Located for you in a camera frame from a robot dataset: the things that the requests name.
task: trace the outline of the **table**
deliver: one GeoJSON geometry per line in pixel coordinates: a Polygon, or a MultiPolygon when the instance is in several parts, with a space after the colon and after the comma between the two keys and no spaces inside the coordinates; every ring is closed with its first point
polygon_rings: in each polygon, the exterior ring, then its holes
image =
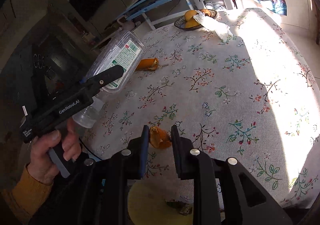
{"type": "MultiPolygon", "coordinates": [[[[170,2],[172,0],[140,0],[139,2],[135,3],[134,5],[132,5],[131,7],[127,8],[123,13],[121,13],[116,19],[120,18],[123,15],[127,15],[127,20],[131,20],[133,18],[136,18],[139,15],[142,15],[146,22],[148,23],[148,25],[150,26],[150,28],[152,30],[155,30],[156,28],[154,27],[155,24],[158,24],[160,22],[175,18],[175,17],[179,17],[179,16],[183,16],[186,12],[185,11],[181,11],[169,16],[166,16],[164,18],[158,19],[156,21],[151,22],[150,19],[147,17],[147,15],[145,14],[145,12],[152,10],[156,7],[159,7],[162,4],[165,4],[167,2],[170,2]]],[[[187,5],[189,6],[189,8],[191,10],[193,10],[193,6],[191,5],[190,0],[185,0],[187,5]]]]}
{"type": "MultiPolygon", "coordinates": [[[[219,12],[235,35],[222,42],[173,24],[148,33],[145,58],[169,64],[135,72],[84,136],[102,158],[126,148],[143,125],[170,131],[210,157],[235,157],[281,205],[310,207],[320,191],[320,91],[290,38],[261,9],[219,12]]],[[[167,200],[193,201],[172,148],[149,146],[144,182],[167,200]]],[[[219,181],[217,190],[223,208],[219,181]]]]}

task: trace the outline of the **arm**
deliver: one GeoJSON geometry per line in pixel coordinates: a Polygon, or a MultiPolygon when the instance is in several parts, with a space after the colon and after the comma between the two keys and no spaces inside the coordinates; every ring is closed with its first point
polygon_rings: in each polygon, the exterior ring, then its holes
{"type": "MultiPolygon", "coordinates": [[[[63,157],[76,160],[81,148],[75,124],[72,119],[67,124],[68,135],[62,142],[63,157]]],[[[7,205],[22,223],[27,223],[38,208],[45,202],[51,192],[53,179],[59,173],[47,154],[49,148],[56,146],[61,140],[59,131],[53,131],[41,138],[35,138],[31,148],[30,163],[24,168],[20,181],[11,190],[1,192],[7,205]]]]}

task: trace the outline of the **blue desk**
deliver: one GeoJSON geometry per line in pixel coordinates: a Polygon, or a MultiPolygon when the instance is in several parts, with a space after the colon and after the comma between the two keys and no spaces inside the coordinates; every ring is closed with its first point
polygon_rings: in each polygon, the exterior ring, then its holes
{"type": "MultiPolygon", "coordinates": [[[[152,30],[155,30],[156,28],[154,27],[155,24],[184,15],[185,11],[181,11],[169,16],[166,16],[164,18],[158,19],[156,21],[151,22],[150,19],[147,17],[145,12],[152,10],[156,7],[159,7],[162,4],[165,4],[167,2],[170,2],[172,0],[140,0],[137,3],[133,4],[131,7],[127,8],[123,13],[121,13],[118,17],[120,18],[123,15],[126,15],[127,20],[131,20],[133,18],[136,18],[137,16],[142,15],[150,28],[152,30]]],[[[190,3],[190,0],[186,0],[187,5],[189,6],[190,9],[193,9],[193,6],[190,3]]]]}

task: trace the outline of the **hand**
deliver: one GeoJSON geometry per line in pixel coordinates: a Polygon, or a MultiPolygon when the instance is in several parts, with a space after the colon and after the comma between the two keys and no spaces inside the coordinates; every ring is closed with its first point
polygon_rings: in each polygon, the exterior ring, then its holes
{"type": "MultiPolygon", "coordinates": [[[[81,154],[81,148],[72,118],[68,119],[67,130],[68,134],[62,142],[63,157],[67,161],[70,159],[76,160],[81,154]]],[[[27,170],[34,179],[45,185],[52,184],[53,179],[59,173],[57,166],[50,160],[47,151],[56,146],[60,140],[61,133],[55,130],[43,135],[41,138],[36,137],[31,146],[31,161],[27,166],[27,170]]]]}

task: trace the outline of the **wicker basket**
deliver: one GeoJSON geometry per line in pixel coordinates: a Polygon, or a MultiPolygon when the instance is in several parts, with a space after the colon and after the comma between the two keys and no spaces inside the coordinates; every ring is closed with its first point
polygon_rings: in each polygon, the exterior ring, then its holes
{"type": "MultiPolygon", "coordinates": [[[[212,10],[212,9],[209,9],[210,11],[210,15],[206,15],[206,16],[209,16],[211,18],[216,18],[217,17],[217,12],[215,10],[212,10]]],[[[186,31],[190,31],[190,30],[196,30],[196,29],[199,29],[199,28],[202,28],[203,26],[202,25],[198,25],[198,26],[195,26],[195,27],[191,27],[191,28],[185,28],[186,24],[186,19],[184,16],[182,16],[181,18],[177,19],[174,23],[174,26],[176,26],[177,28],[180,28],[182,30],[186,30],[186,31]]]]}

